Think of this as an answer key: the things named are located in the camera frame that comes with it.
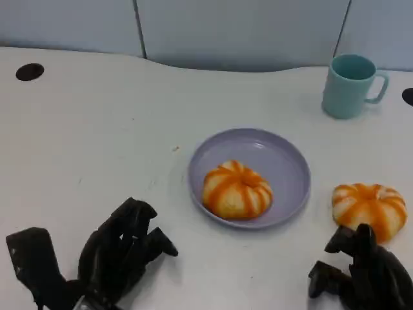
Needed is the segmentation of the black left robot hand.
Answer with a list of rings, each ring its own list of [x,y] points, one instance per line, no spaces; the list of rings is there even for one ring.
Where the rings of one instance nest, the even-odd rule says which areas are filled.
[[[104,309],[116,304],[143,277],[146,266],[161,254],[178,251],[164,232],[149,231],[155,209],[128,198],[87,240],[79,258],[77,279]]]

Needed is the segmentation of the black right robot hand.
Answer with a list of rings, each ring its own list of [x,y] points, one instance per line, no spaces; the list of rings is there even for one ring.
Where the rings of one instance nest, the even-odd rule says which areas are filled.
[[[398,258],[376,241],[373,228],[361,223],[354,231],[339,226],[327,253],[352,257],[350,275],[317,261],[308,274],[308,297],[339,296],[345,309],[412,309],[412,279]]]

